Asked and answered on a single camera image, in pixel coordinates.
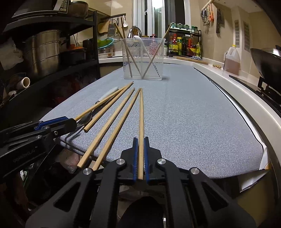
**brown liquid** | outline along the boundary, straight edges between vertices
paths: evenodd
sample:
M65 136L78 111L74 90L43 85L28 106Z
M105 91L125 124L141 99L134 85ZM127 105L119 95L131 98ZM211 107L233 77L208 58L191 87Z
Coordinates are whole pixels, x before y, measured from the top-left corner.
M235 62L234 60L225 58L225 64L223 67L224 70L226 70L230 73L239 75L239 68L240 68L240 63Z

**clear plastic bin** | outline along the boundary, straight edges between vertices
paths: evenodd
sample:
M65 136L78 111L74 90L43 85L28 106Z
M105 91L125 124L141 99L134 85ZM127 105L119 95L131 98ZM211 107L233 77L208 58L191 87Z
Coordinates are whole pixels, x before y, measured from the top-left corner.
M123 49L123 69L124 69L124 78L125 79L145 79L145 80L162 80L163 74L163 60L164 60L164 39L161 38L141 38L143 44L135 38L122 39L122 49ZM130 69L128 64L127 52L125 49L125 42L127 43L128 49L131 52L137 69L134 64L130 54L129 61L132 70L132 77L130 75ZM145 76L144 72L146 71L150 57L152 58L155 54L158 45L161 43L161 46L153 59L152 64L149 66Z

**plastic jug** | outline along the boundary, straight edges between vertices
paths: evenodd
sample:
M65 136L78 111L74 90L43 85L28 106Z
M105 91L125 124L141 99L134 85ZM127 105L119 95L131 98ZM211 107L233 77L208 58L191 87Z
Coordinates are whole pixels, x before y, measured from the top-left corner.
M223 66L224 70L236 75L239 74L240 56L236 50L236 45L232 45L232 47L224 53L223 60L225 61Z

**white countertop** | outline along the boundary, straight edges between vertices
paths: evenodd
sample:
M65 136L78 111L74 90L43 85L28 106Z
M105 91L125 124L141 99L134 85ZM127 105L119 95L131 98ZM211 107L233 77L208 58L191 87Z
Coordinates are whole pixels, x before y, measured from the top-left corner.
M203 59L209 62L209 65L193 63L184 60L178 60L171 57L165 57L164 63L190 65L199 70L203 74L207 75L210 79L215 81L223 89L225 89L234 99L239 102L243 108L253 117L253 119L260 126L269 142L271 143L279 163L281 163L281 118L277 113L258 95L229 77L233 75L251 84L257 85L259 79L253 75L241 72L240 76L231 74L223 69L213 67L212 64L215 61ZM113 63L123 62L122 56L116 56L112 58L99 59L99 63Z

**spice rack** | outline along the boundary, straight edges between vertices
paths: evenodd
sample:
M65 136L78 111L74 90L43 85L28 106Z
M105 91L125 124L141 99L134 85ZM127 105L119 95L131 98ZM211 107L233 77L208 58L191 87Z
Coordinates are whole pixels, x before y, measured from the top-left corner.
M188 47L188 42L187 42L187 46L186 46L186 51L181 50L181 54L179 53L179 51L176 53L176 52L172 52L171 48L170 48L170 44L171 44L171 41L170 41L170 36L171 34L177 34L177 37L178 36L181 36L182 35L188 35L186 36L186 39L188 40L188 38L192 38L193 40L196 39L197 37L197 41L195 43L195 47ZM200 53L197 54L198 52L198 48L196 47L196 44L199 43L199 46L200 46ZM192 57L192 56L199 56L202 58L202 35L201 35L201 30L198 30L197 33L195 32L191 32L187 29L180 29L180 28L170 28L169 30L169 38L168 38L168 41L167 41L167 44L168 44L168 47L167 47L167 55L169 57L173 57L173 56L183 56L183 57Z

